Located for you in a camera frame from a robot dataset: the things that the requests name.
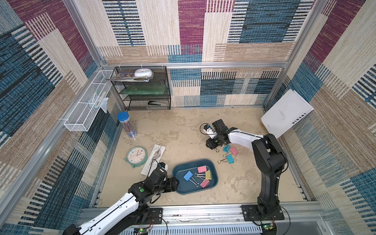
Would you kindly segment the teal plastic storage box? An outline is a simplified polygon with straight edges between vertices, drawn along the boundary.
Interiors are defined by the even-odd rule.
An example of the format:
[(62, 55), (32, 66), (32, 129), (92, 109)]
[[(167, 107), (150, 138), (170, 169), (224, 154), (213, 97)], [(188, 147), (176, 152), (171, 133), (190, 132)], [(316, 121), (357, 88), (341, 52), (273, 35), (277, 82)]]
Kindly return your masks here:
[[(201, 188), (200, 186), (204, 179), (198, 178), (194, 175), (198, 172), (197, 168), (200, 166), (206, 166), (207, 170), (210, 170), (211, 172), (212, 180), (210, 180), (209, 185), (205, 189)], [(191, 171), (193, 173), (195, 180), (199, 183), (198, 188), (193, 183), (184, 180), (183, 176), (188, 171)], [(181, 195), (208, 190), (214, 188), (218, 183), (218, 175), (214, 163), (208, 159), (202, 159), (184, 164), (179, 164), (173, 169), (172, 174), (173, 177), (175, 177), (179, 181), (177, 192)]]

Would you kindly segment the blue binder clip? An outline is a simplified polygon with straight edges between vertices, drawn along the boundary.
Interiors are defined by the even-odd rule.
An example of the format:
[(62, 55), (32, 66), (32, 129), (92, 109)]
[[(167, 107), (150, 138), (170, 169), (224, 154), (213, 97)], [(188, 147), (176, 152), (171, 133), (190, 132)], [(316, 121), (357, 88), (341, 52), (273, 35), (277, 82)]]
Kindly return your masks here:
[(191, 171), (188, 171), (183, 178), (185, 181), (193, 183), (197, 188), (199, 187), (199, 183), (195, 180)]

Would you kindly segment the yellow binder clip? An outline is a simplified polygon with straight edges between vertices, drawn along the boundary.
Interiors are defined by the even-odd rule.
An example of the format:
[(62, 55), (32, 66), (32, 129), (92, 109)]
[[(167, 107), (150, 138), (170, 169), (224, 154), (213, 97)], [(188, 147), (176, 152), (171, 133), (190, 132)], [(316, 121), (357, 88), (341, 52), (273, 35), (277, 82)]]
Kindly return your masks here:
[(195, 176), (201, 179), (212, 180), (212, 174), (210, 170), (202, 172), (202, 173), (197, 173)]

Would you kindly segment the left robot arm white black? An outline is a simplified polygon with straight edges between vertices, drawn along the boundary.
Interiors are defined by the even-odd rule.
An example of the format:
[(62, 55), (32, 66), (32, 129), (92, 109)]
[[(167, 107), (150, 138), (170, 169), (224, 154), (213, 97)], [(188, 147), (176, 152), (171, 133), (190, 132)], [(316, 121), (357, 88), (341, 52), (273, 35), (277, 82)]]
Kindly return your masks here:
[(157, 166), (145, 180), (133, 184), (118, 202), (78, 227), (71, 224), (63, 234), (118, 235), (132, 225), (147, 224), (153, 220), (148, 206), (153, 196), (175, 192), (178, 186), (175, 177), (168, 178), (167, 171)]

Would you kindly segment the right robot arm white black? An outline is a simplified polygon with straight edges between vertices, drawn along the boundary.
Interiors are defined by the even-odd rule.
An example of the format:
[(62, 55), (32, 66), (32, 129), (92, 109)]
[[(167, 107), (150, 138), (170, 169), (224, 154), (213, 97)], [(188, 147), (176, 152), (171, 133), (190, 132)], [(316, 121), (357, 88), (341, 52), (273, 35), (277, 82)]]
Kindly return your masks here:
[(261, 172), (261, 190), (257, 205), (245, 209), (247, 220), (283, 220), (278, 188), (280, 176), (288, 169), (288, 160), (282, 147), (273, 134), (256, 135), (241, 131), (235, 127), (227, 127), (219, 119), (209, 125), (203, 123), (199, 127), (202, 134), (209, 136), (206, 147), (216, 149), (222, 145), (236, 144), (251, 149), (255, 162)]

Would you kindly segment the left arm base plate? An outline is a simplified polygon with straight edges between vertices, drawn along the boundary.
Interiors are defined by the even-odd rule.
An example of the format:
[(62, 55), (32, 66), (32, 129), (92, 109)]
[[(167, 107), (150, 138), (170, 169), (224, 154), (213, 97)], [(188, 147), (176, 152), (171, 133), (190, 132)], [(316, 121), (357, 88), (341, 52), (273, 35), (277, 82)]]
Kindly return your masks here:
[(149, 208), (147, 214), (142, 215), (139, 224), (141, 225), (160, 225), (162, 224), (163, 208)]

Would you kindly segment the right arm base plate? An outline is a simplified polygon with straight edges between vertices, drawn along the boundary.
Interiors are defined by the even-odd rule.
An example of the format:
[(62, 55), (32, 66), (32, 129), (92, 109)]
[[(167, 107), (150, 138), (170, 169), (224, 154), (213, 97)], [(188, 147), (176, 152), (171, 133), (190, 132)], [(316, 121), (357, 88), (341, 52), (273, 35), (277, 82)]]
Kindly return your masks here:
[(284, 220), (282, 208), (277, 206), (274, 210), (267, 210), (262, 205), (241, 205), (244, 221), (272, 221)]

